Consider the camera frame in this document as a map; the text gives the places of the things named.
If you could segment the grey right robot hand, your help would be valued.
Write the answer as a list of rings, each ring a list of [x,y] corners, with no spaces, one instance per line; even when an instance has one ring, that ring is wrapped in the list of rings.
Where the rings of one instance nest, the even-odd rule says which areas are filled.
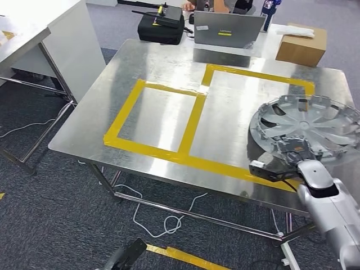
[[[319,160],[323,153],[312,150],[304,137],[281,137],[276,142],[277,151],[288,165],[297,165],[304,160]]]

